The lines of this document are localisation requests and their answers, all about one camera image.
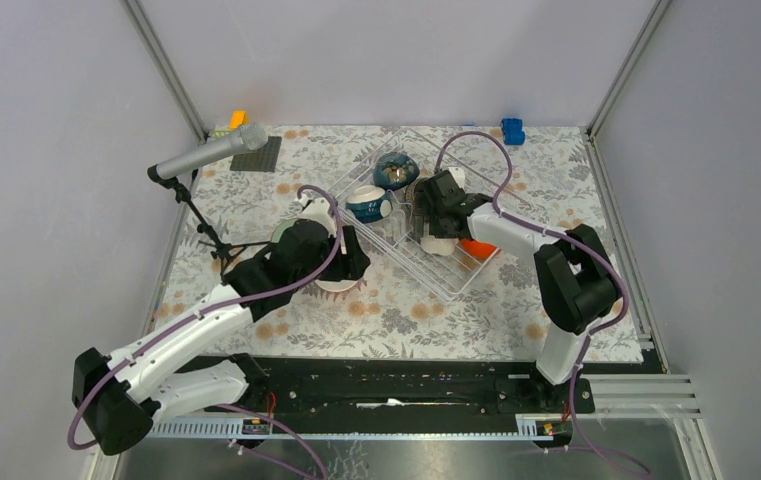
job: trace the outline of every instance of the silver microphone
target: silver microphone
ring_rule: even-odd
[[[222,158],[252,152],[266,143],[268,134],[265,133],[265,128],[258,123],[247,123],[218,140],[207,142],[191,152],[153,165],[147,169],[147,175],[154,182],[161,183]]]

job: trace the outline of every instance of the orange block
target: orange block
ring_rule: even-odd
[[[236,110],[233,112],[233,118],[230,119],[230,130],[239,128],[239,125],[247,123],[247,113],[244,110]]]
[[[492,252],[494,252],[496,249],[494,245],[489,245],[488,243],[478,242],[475,240],[469,240],[467,238],[460,240],[460,246],[462,246],[462,249],[468,252],[469,255],[475,258],[479,258],[480,260],[489,258],[489,255],[492,255]]]

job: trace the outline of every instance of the floral tablecloth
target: floral tablecloth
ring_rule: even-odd
[[[496,128],[478,129],[500,136]],[[299,211],[295,191],[305,183],[327,188],[397,127],[283,126],[269,135],[283,137],[276,172],[232,172],[230,159],[200,174],[195,202],[222,240],[268,240],[274,227]],[[415,127],[441,145],[462,127]],[[526,128],[527,141],[508,147],[516,173],[510,187],[527,202],[519,212],[536,221],[571,228],[585,222],[596,228],[613,251],[601,203],[578,128]],[[500,180],[506,164],[483,139],[461,139],[449,149],[458,158]],[[219,281],[219,265],[200,245],[188,215],[179,246],[155,309],[161,325],[208,293]],[[261,321],[239,329],[206,353],[303,357],[369,357],[469,360],[533,360],[550,321],[536,287],[532,263],[499,254],[452,304],[408,276],[392,261],[367,251],[372,266],[360,284],[332,294],[314,284],[291,303]],[[629,317],[594,337],[592,361],[641,361]]]

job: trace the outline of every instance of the red wire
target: red wire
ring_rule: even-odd
[[[277,395],[274,395],[274,392],[268,392],[268,395],[265,396],[265,402],[268,404],[268,416],[274,414],[274,409],[277,408]]]

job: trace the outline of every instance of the cable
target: cable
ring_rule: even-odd
[[[247,297],[239,297],[234,298],[232,300],[226,300],[220,303],[216,303],[213,305],[210,305],[208,307],[202,308],[200,310],[201,315],[206,315],[208,313],[211,313],[215,310],[219,310],[224,307],[229,307],[232,305],[236,305],[239,303],[247,303],[247,302],[255,302],[257,300],[262,300],[264,298],[273,297],[275,295],[280,295],[286,292],[291,292],[294,290],[297,290],[304,285],[307,285],[308,283],[315,280],[316,277],[321,275],[324,270],[330,265],[330,263],[333,261],[333,258],[336,256],[336,252],[338,252],[339,247],[341,247],[342,244],[342,219],[339,215],[339,209],[336,208],[336,200],[327,192],[324,190],[314,186],[314,185],[303,185],[298,189],[298,196],[302,195],[303,192],[306,190],[312,190],[315,193],[321,195],[325,200],[327,200],[327,203],[330,204],[330,208],[333,211],[333,216],[336,220],[336,240],[333,242],[333,249],[330,250],[330,254],[327,255],[327,258],[324,260],[324,262],[321,263],[321,265],[312,271],[309,275],[306,277],[292,283],[291,285],[286,285],[285,287],[276,288],[274,290],[270,290],[268,292],[262,292],[262,293],[255,293],[253,295],[248,295]],[[158,335],[154,336],[152,339],[150,339],[148,342],[146,342],[144,345],[138,348],[133,354],[131,355],[131,358],[138,358],[142,356],[146,351],[151,349],[154,345],[161,342],[166,337],[172,335],[177,330],[185,327],[193,320],[197,319],[197,315],[192,314],[188,317],[180,320],[179,322],[171,325],[170,327],[166,328],[164,331],[160,332]],[[80,425],[80,421],[83,419],[83,415],[86,412],[86,409],[88,409],[89,405],[91,405],[91,402],[94,400],[94,397],[97,396],[98,392],[109,382],[110,379],[114,378],[115,375],[118,374],[121,370],[123,370],[125,367],[130,365],[129,358],[125,358],[124,360],[121,360],[118,365],[115,365],[109,372],[106,373],[106,375],[103,376],[98,382],[94,385],[94,387],[89,391],[88,394],[86,394],[85,398],[83,398],[82,403],[80,403],[80,406],[77,407],[77,413],[74,414],[74,419],[71,421],[71,425],[68,427],[68,447],[72,450],[85,450],[86,448],[90,448],[97,444],[97,440],[91,440],[86,443],[77,443],[76,439],[74,438],[77,433],[77,427]]]
[[[274,392],[268,392],[268,395],[265,396],[265,405],[267,407],[265,414],[269,417],[273,417],[274,409],[277,408],[277,395],[275,395]]]
[[[512,159],[510,159],[509,152],[501,144],[501,142],[495,137],[489,135],[488,133],[478,132],[478,131],[462,132],[452,136],[445,142],[444,145],[442,145],[441,150],[439,150],[439,156],[436,159],[436,171],[438,171],[439,165],[442,163],[442,157],[445,155],[445,150],[448,148],[451,142],[453,142],[454,140],[460,137],[464,137],[466,135],[480,136],[490,140],[492,143],[498,146],[498,149],[501,150],[501,153],[504,155],[504,158],[507,161],[507,176],[506,178],[504,178],[503,183],[501,183],[501,185],[498,187],[498,190],[495,191],[494,197],[492,198],[492,208],[495,210],[495,213],[497,213],[498,216],[504,217],[507,220],[515,223],[516,225],[519,225],[528,230],[531,230],[537,233],[542,233],[544,235],[548,235],[560,240],[565,240],[566,242],[568,242],[575,248],[582,250],[584,253],[592,257],[599,265],[601,265],[607,271],[608,274],[610,274],[610,276],[615,281],[616,288],[618,288],[618,291],[622,297],[621,311],[612,320],[602,323],[601,325],[593,327],[589,330],[589,334],[586,336],[586,339],[583,342],[583,346],[580,348],[580,353],[577,356],[577,360],[575,360],[574,362],[574,367],[572,368],[571,380],[569,383],[569,394],[568,394],[569,412],[571,413],[571,419],[572,419],[572,422],[574,423],[574,429],[580,434],[580,437],[583,438],[583,440],[586,442],[586,444],[588,445],[588,448],[591,451],[595,452],[599,457],[601,457],[602,460],[604,460],[607,464],[609,464],[611,467],[615,468],[616,470],[627,473],[629,475],[633,475],[639,478],[651,478],[651,469],[647,465],[642,463],[641,461],[636,460],[634,463],[639,465],[642,468],[642,470],[644,470],[644,472],[637,472],[636,470],[632,470],[615,463],[609,457],[607,457],[607,455],[605,455],[605,451],[617,451],[617,450],[596,447],[592,442],[590,442],[589,438],[586,436],[586,432],[583,431],[583,428],[581,428],[580,426],[580,422],[578,422],[577,420],[577,412],[575,411],[575,408],[574,408],[574,389],[575,389],[575,385],[577,384],[577,377],[580,373],[580,367],[583,362],[583,358],[586,356],[587,350],[589,350],[589,345],[591,344],[592,335],[600,332],[601,330],[604,330],[605,328],[609,328],[617,324],[625,316],[627,316],[627,312],[630,311],[630,298],[629,298],[627,286],[625,285],[624,280],[622,280],[621,276],[618,274],[618,272],[616,272],[616,270],[613,268],[613,266],[610,264],[610,262],[607,259],[599,255],[598,252],[592,250],[590,247],[584,245],[583,243],[575,240],[574,238],[569,237],[568,235],[562,232],[553,230],[550,227],[537,225],[535,223],[529,222],[522,218],[516,217],[515,215],[512,215],[510,213],[504,213],[501,211],[500,204],[498,203],[498,197],[500,196],[500,193],[506,188],[507,184],[509,184],[510,180],[512,179],[513,167],[512,167]],[[623,457],[629,456],[628,454],[624,452],[619,452],[619,455]]]
[[[321,477],[316,477],[316,476],[314,476],[314,475],[312,475],[310,473],[301,471],[297,467],[293,467],[292,465],[289,465],[288,463],[284,462],[283,460],[280,460],[279,458],[274,458],[274,457],[272,457],[270,455],[266,455],[266,454],[264,454],[262,452],[257,452],[257,451],[255,451],[253,449],[245,449],[244,451],[250,453],[251,455],[255,455],[255,456],[259,457],[259,458],[262,458],[264,460],[268,460],[269,462],[274,463],[276,465],[279,465],[279,466],[281,466],[281,467],[283,467],[283,468],[285,468],[287,470],[291,470],[292,472],[297,473],[298,475],[302,475],[304,477],[311,478],[312,480],[327,480],[327,478],[329,478],[330,473],[327,471],[327,466],[324,465],[324,462],[321,460],[321,457],[318,456],[318,453],[316,453],[315,450],[313,450],[312,446],[310,446],[309,443],[306,440],[304,440],[294,430],[292,430],[291,428],[286,426],[286,424],[284,424],[283,422],[281,422],[279,420],[274,420],[273,418],[271,418],[268,415],[263,415],[261,413],[252,412],[250,410],[246,410],[246,409],[244,409],[242,407],[237,407],[235,405],[229,405],[229,404],[226,404],[226,403],[221,403],[221,404],[218,404],[218,405],[215,405],[215,406],[218,407],[218,408],[223,408],[225,410],[230,410],[230,411],[233,411],[233,412],[236,412],[236,413],[243,413],[245,415],[251,415],[253,417],[259,418],[260,420],[264,420],[264,421],[268,422],[271,425],[277,426],[278,428],[280,428],[280,430],[283,430],[284,432],[286,432],[289,435],[291,435],[295,440],[297,440],[297,442],[300,444],[300,446],[303,447],[304,450],[306,450],[306,452],[309,454],[309,456],[312,457],[312,459],[315,461],[315,464],[318,465],[318,468],[321,469]]]

